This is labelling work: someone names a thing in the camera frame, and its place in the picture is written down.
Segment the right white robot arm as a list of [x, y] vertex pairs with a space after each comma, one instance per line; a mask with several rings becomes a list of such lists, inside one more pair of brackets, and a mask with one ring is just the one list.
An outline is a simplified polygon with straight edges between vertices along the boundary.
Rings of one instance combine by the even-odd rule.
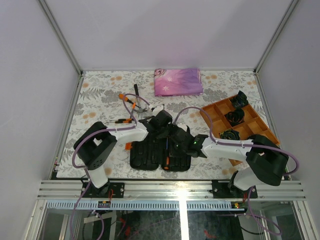
[[193, 158], [246, 162], [248, 167], [236, 171], [228, 184], [229, 194], [236, 198], [255, 185], [279, 186], [289, 160], [284, 150], [260, 134], [247, 140], [218, 139], [206, 134], [192, 136], [180, 125], [173, 124], [168, 137], [179, 150]]

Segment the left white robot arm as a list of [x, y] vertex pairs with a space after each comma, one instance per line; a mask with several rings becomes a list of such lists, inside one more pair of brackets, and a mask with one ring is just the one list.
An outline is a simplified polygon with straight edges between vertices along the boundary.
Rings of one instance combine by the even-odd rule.
[[72, 165], [84, 168], [91, 181], [92, 191], [98, 197], [105, 197], [110, 190], [104, 163], [116, 145], [142, 142], [156, 135], [172, 122], [172, 116], [161, 110], [151, 119], [142, 119], [134, 125], [122, 128], [108, 128], [101, 121], [94, 123], [74, 144]]

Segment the large black orange screwdriver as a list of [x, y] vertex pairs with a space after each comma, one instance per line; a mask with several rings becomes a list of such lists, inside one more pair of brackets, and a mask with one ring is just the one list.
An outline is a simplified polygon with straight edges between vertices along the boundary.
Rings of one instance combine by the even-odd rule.
[[165, 163], [163, 164], [163, 169], [168, 171], [170, 169], [170, 151], [169, 151], [169, 140], [166, 139], [166, 148], [165, 148]]

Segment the black plastic tool case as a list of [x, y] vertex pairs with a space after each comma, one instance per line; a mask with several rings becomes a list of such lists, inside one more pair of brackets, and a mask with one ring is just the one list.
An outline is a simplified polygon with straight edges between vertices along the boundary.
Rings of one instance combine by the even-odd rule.
[[[167, 139], [170, 163], [169, 170], [164, 170]], [[191, 156], [177, 149], [169, 138], [156, 139], [147, 136], [143, 141], [127, 143], [125, 149], [130, 151], [129, 164], [135, 170], [154, 171], [161, 167], [167, 172], [185, 172], [191, 167]]]

